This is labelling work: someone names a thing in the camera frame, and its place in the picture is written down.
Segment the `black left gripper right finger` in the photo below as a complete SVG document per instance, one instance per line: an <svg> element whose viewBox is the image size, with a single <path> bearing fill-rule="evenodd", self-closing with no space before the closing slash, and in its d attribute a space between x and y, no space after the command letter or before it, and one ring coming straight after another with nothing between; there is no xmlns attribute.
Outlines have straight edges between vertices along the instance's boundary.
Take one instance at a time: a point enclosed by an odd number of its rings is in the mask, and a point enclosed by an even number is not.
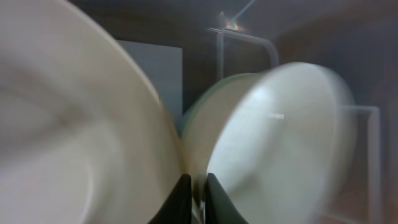
<svg viewBox="0 0 398 224"><path fill-rule="evenodd" d="M205 224L248 224L213 173L207 175L203 199Z"/></svg>

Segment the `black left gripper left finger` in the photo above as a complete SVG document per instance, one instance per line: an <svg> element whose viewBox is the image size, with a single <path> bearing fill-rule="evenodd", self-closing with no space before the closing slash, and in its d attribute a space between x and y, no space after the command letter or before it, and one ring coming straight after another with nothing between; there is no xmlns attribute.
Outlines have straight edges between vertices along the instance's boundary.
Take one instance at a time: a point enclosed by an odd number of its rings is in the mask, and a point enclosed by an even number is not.
<svg viewBox="0 0 398 224"><path fill-rule="evenodd" d="M182 174L149 224L191 224L192 180L189 174Z"/></svg>

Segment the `white bowl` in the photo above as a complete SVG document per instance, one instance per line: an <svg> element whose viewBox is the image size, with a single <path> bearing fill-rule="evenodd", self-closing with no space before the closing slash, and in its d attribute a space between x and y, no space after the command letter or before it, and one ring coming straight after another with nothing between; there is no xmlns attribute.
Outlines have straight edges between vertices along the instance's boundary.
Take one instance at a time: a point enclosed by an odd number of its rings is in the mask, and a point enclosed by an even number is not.
<svg viewBox="0 0 398 224"><path fill-rule="evenodd" d="M182 144L195 191L209 173L248 223L309 223L343 185L356 140L333 70L287 63L214 92Z"/></svg>

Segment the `mint green bowl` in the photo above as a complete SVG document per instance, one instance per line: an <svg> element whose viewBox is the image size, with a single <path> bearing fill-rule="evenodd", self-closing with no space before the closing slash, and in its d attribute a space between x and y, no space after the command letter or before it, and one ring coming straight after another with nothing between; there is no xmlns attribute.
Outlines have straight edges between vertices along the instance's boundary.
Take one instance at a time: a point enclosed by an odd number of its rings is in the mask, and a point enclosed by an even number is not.
<svg viewBox="0 0 398 224"><path fill-rule="evenodd" d="M186 134L187 130L192 122L192 119L197 114L197 111L200 109L201 105L216 91L218 91L221 87L234 82L236 80L243 80L246 78L258 77L260 73L240 73L231 75L229 77L223 78L220 81L217 81L214 85L212 85L209 89L207 89L204 94L202 94L199 99L196 100L194 104L189 107L189 109L184 113L183 117L177 123L177 131L179 136L183 139Z"/></svg>

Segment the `beige plate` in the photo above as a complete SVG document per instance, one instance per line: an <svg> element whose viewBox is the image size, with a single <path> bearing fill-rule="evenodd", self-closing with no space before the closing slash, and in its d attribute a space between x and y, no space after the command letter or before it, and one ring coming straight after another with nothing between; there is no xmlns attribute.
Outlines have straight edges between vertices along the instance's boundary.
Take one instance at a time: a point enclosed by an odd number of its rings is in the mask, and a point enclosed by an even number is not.
<svg viewBox="0 0 398 224"><path fill-rule="evenodd" d="M149 223L182 173L144 72L68 1L1 2L1 222Z"/></svg>

